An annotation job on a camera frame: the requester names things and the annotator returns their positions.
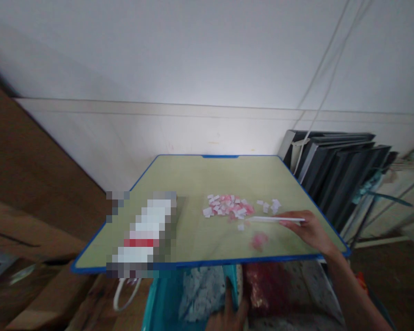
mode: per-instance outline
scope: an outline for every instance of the table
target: table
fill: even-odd
[[[106,263],[123,240],[135,215],[153,191],[176,191],[178,211],[167,265],[176,268],[262,261],[290,261],[320,258],[319,252],[296,234],[276,223],[252,223],[238,231],[240,222],[227,217],[205,218],[209,194],[234,194],[255,207],[256,216],[266,216],[257,200],[282,204],[279,213],[311,210],[316,214],[333,243],[348,256],[349,248],[328,223],[315,203],[302,189],[290,170],[275,155],[158,155],[130,192],[130,199],[118,209],[118,215],[106,222],[76,259],[76,273],[97,274],[106,271]],[[257,232],[265,232],[269,241],[262,251],[249,243]]]

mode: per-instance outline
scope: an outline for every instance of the white stick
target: white stick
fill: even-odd
[[[304,218],[290,218],[290,217],[264,217],[264,216],[253,216],[247,219],[251,222],[277,222],[277,221],[291,221],[291,222],[305,222]]]

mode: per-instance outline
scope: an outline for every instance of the teal bucket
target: teal bucket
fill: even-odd
[[[236,265],[224,265],[224,275],[229,277],[233,290],[235,309],[238,302]],[[207,320],[188,323],[178,320],[179,304],[183,295],[184,273],[190,269],[172,271],[168,277],[155,278],[149,290],[144,312],[142,331],[204,331]]]

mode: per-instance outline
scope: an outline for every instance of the white wall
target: white wall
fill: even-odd
[[[351,0],[298,110],[344,5],[0,0],[0,75],[104,189],[124,190],[157,154],[276,154],[287,129],[309,128],[346,39],[314,129],[407,152],[414,0]]]
[[[297,109],[344,3],[0,0],[0,74],[22,97]],[[303,109],[319,107],[361,3]],[[371,3],[323,109],[414,112],[414,0]]]
[[[17,100],[108,191],[128,190],[158,154],[277,154],[285,131],[307,130],[315,111],[155,103]],[[373,132],[406,152],[414,117],[323,111],[317,130]]]

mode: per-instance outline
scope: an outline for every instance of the hand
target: hand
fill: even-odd
[[[233,311],[233,299],[231,297],[231,283],[227,277],[225,290],[225,307],[222,312],[213,313],[208,319],[206,331],[241,331],[247,318],[249,303],[243,297],[238,311]]]
[[[286,213],[276,215],[275,217],[294,217],[304,218],[305,222],[300,225],[291,221],[279,221],[279,224],[292,230],[304,242],[311,247],[316,248],[324,255],[328,255],[337,250],[336,246],[328,237],[317,217],[311,211],[288,211]]]

